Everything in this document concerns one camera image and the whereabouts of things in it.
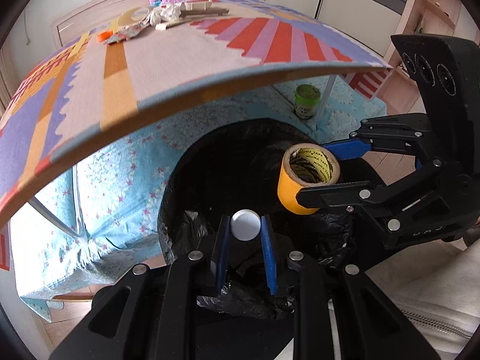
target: wooden headboard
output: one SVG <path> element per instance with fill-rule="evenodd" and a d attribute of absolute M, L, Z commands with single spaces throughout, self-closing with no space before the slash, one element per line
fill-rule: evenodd
<path fill-rule="evenodd" d="M 149 0 L 93 0 L 66 14 L 52 25 L 57 50 L 87 31 L 120 16 L 135 7 L 146 7 Z"/>

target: hanging cord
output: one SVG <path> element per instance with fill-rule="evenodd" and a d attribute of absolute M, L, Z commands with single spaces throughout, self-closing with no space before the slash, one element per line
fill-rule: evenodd
<path fill-rule="evenodd" d="M 27 46 L 32 43 L 30 38 L 28 37 L 28 32 L 27 32 L 27 8 L 23 10 L 23 23 L 25 25 L 25 36 L 27 37 Z"/>

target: white round cap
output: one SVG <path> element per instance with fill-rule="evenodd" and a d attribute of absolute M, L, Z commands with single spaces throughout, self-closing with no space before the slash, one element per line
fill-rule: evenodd
<path fill-rule="evenodd" d="M 252 210 L 240 210 L 232 215 L 230 230 L 240 241 L 250 241 L 260 233 L 260 216 Z"/>

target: cardboard tape core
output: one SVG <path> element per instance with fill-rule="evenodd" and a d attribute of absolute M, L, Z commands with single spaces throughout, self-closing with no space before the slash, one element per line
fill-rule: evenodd
<path fill-rule="evenodd" d="M 309 215 L 318 208 L 305 208 L 297 203 L 302 188 L 335 184 L 340 177 L 340 165 L 327 149 L 299 143 L 289 148 L 282 159 L 277 194 L 286 209 L 298 215 Z"/>

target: blue floral fabric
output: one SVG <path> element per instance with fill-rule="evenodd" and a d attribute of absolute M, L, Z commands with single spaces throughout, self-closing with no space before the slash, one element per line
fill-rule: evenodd
<path fill-rule="evenodd" d="M 193 143 L 218 127 L 269 117 L 326 143 L 346 138 L 366 117 L 386 114 L 381 100 L 366 101 L 337 79 L 317 125 L 297 118 L 293 112 L 297 85 L 311 83 L 323 92 L 327 79 L 292 81 L 200 105 L 129 134 L 79 162 L 84 238 L 66 235 L 28 204 L 11 219 L 19 295 L 48 319 L 46 303 L 40 307 L 38 299 L 112 283 L 133 264 L 159 255 L 157 216 L 169 175 Z M 37 197 L 68 226 L 75 226 L 70 180 L 68 171 Z"/>

